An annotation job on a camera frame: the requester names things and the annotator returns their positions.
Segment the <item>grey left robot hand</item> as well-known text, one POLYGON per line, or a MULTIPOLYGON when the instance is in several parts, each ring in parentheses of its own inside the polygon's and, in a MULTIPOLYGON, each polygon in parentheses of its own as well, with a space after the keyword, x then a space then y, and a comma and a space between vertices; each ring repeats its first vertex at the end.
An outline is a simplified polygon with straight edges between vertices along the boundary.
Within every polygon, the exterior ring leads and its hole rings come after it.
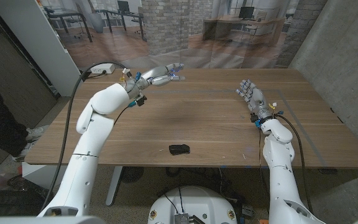
POLYGON ((136 78, 129 80, 125 87, 129 98, 137 98, 141 91, 150 85, 163 86, 170 82, 185 80, 185 77, 176 75, 175 72, 183 70, 182 63, 172 63, 166 66, 155 67, 147 72, 136 75, 136 78))

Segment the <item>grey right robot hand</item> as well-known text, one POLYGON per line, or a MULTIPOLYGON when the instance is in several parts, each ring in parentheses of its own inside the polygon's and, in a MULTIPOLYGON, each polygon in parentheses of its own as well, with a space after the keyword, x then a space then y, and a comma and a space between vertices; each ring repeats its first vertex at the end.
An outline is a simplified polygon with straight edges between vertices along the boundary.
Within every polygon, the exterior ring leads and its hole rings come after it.
POLYGON ((257 88, 255 83, 250 80, 241 81, 240 89, 236 90, 236 93, 248 104, 252 123, 256 121, 263 123, 273 118, 273 114, 269 111, 264 94, 257 88))

